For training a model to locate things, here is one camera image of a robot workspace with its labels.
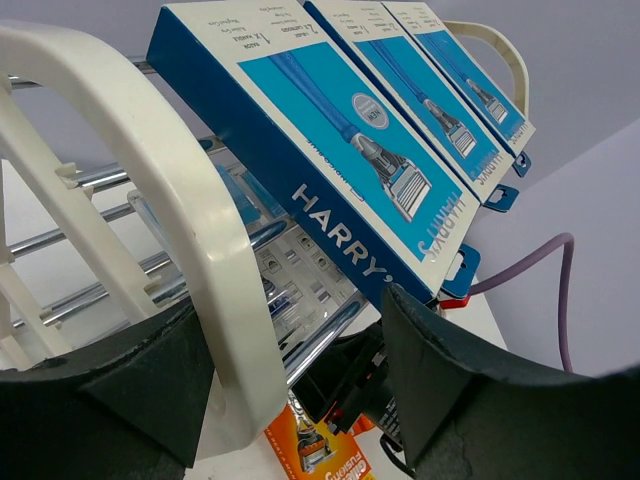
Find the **curved white plastic frame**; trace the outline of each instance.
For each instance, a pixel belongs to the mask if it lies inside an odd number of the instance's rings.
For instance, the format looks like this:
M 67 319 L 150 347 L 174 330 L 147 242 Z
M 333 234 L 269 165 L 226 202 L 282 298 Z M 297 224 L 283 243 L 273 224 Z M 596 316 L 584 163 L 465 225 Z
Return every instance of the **curved white plastic frame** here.
M 61 94 L 102 137 L 157 213 L 216 366 L 219 385 L 210 395 L 216 423 L 231 435 L 231 448 L 251 443 L 284 408 L 286 380 L 249 238 L 205 152 L 142 73 L 85 33 L 2 21 L 0 72 L 0 149 L 109 293 L 137 320 L 158 311 L 148 295 L 153 285 L 98 221 L 91 192 L 66 178 L 75 166 L 55 157 L 2 77 L 19 75 Z M 6 284 L 0 277 L 0 285 Z
M 513 102 L 525 117 L 529 116 L 529 71 L 516 47 L 502 33 L 493 27 L 480 23 L 444 22 L 456 36 L 474 37 L 487 42 L 502 56 L 513 75 Z

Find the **orange razor package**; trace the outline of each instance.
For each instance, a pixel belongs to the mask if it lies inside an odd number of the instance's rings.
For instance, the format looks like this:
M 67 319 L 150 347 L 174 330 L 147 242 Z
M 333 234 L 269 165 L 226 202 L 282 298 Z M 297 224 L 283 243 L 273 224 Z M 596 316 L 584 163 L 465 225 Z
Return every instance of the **orange razor package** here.
M 293 394 L 265 433 L 290 480 L 375 480 L 353 436 L 312 422 Z

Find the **box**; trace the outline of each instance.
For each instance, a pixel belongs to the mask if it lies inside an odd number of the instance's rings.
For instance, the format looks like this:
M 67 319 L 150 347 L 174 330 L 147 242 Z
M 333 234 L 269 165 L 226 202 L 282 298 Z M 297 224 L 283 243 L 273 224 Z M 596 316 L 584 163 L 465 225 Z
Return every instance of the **box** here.
M 433 60 L 503 146 L 519 155 L 535 128 L 491 80 L 427 4 L 382 2 Z
M 375 307 L 437 294 L 479 202 L 298 2 L 165 6 L 147 59 Z
M 292 393 L 265 434 L 289 480 L 375 480 L 353 436 L 311 421 Z
M 514 162 L 379 2 L 307 1 L 305 9 L 484 203 Z

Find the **purple cable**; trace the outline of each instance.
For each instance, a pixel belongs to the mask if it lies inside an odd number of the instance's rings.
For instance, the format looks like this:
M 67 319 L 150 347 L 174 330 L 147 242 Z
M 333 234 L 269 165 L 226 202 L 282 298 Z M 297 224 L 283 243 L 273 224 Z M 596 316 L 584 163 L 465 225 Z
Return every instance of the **purple cable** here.
M 527 271 L 540 260 L 553 253 L 558 248 L 564 246 L 562 254 L 562 268 L 560 269 L 560 292 L 558 294 L 558 344 L 560 347 L 560 359 L 565 372 L 573 372 L 571 357 L 569 356 L 569 338 L 567 334 L 567 306 L 569 302 L 569 277 L 571 276 L 571 262 L 573 261 L 573 251 L 575 240 L 570 233 L 556 235 L 537 250 L 531 252 L 517 263 L 514 263 L 506 270 L 497 273 L 493 277 L 487 278 L 471 286 L 469 295 L 478 295 L 487 290 L 491 290 L 514 277 Z

